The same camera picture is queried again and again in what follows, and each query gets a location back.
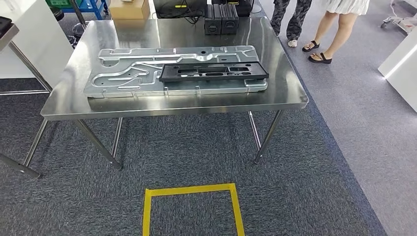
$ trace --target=white shoe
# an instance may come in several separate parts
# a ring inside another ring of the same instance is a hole
[[[295,48],[295,47],[297,47],[297,40],[291,40],[291,41],[288,41],[288,46],[289,46],[290,48]]]

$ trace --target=cardboard box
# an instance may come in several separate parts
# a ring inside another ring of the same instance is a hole
[[[150,12],[148,0],[133,0],[133,2],[112,0],[109,9],[114,20],[148,19]]]

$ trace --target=black plastic tray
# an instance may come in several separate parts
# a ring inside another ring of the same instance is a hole
[[[262,80],[269,74],[257,61],[244,63],[166,64],[159,81]]]

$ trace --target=white skirt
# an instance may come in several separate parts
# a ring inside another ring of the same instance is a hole
[[[365,15],[369,0],[323,0],[326,10],[330,13]]]

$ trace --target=patterned pants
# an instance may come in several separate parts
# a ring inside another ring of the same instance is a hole
[[[302,23],[304,22],[307,11],[310,9],[311,1],[312,0],[297,0],[296,10],[287,27],[288,40],[298,40],[301,34]],[[274,0],[275,9],[272,15],[271,25],[277,36],[281,31],[281,21],[289,3],[290,0]]]

